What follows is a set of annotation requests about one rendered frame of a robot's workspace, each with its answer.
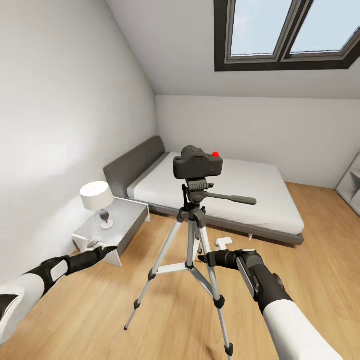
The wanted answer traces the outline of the digital camera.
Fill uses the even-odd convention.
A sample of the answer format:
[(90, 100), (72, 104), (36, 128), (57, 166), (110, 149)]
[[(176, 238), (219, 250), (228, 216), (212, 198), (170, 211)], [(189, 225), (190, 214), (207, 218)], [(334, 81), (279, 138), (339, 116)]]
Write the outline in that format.
[(210, 155), (194, 145), (186, 146), (181, 156), (173, 159), (173, 174), (179, 180), (220, 176), (222, 168), (223, 159), (217, 151)]

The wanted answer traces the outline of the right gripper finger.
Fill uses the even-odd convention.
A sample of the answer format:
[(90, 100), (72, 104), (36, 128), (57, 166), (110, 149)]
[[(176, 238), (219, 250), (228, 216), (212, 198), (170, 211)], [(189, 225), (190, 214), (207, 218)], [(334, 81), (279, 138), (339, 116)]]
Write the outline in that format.
[(198, 256), (198, 259), (199, 259), (201, 262), (204, 262), (205, 264), (208, 264), (207, 255), (199, 255), (199, 256)]

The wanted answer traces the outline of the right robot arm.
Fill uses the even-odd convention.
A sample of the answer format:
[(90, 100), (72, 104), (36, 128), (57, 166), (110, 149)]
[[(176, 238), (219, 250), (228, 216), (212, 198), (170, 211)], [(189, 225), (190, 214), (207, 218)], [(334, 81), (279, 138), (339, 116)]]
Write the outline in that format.
[(272, 274), (255, 249), (230, 251), (231, 238), (219, 238), (216, 251), (199, 255), (209, 267), (240, 271), (253, 299), (258, 302), (280, 360), (344, 360), (318, 333)]

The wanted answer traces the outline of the camera tripod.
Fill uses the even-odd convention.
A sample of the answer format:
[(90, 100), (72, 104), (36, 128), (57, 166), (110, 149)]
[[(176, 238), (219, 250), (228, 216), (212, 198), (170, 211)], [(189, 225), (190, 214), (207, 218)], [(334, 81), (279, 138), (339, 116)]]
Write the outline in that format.
[[(217, 193), (209, 193), (204, 190), (208, 190), (209, 188), (213, 188), (214, 183), (208, 183), (206, 177), (196, 177), (185, 179), (187, 186), (185, 184), (182, 185), (183, 195), (184, 195), (184, 207), (179, 210), (178, 216), (176, 217), (176, 222), (165, 242), (162, 251), (154, 265), (154, 267), (150, 270), (148, 274), (148, 281), (139, 297), (134, 302), (134, 311), (127, 323), (124, 327), (124, 330), (128, 330), (128, 326), (132, 321), (132, 318), (135, 315), (135, 312), (141, 305), (141, 301), (146, 294), (151, 282), (157, 275), (168, 274), (174, 272), (181, 271), (190, 271), (191, 274), (199, 281), (199, 283), (206, 289), (206, 291), (212, 296), (214, 300), (214, 305), (217, 307), (218, 315), (220, 319), (220, 324), (222, 328), (222, 333), (225, 342), (225, 352), (228, 355), (228, 360), (232, 360), (234, 345), (229, 343), (226, 324), (224, 320), (222, 307), (225, 305), (225, 297), (220, 295), (217, 278), (215, 274), (214, 267), (209, 267), (207, 263), (207, 269), (209, 273), (210, 283), (203, 276), (203, 274), (195, 267), (195, 259), (197, 252), (199, 256), (206, 256), (207, 253), (210, 253), (210, 245), (206, 230), (205, 223), (205, 215), (206, 215), (206, 207), (203, 206), (200, 208), (200, 203), (204, 198), (212, 197), (218, 199), (226, 199), (237, 203), (256, 205), (257, 200), (252, 197), (244, 197), (244, 196), (228, 196)], [(188, 219), (188, 243), (187, 243), (187, 262), (160, 266), (163, 262), (163, 259), (172, 244), (180, 226), (184, 222), (185, 219)]]

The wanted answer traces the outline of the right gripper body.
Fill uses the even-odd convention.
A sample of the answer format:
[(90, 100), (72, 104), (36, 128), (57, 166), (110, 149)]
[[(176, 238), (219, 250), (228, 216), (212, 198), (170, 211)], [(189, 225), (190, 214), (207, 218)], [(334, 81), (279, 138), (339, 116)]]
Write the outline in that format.
[(229, 252), (230, 252), (229, 249), (208, 252), (207, 253), (208, 266), (212, 268), (217, 266), (230, 268), (226, 261)]

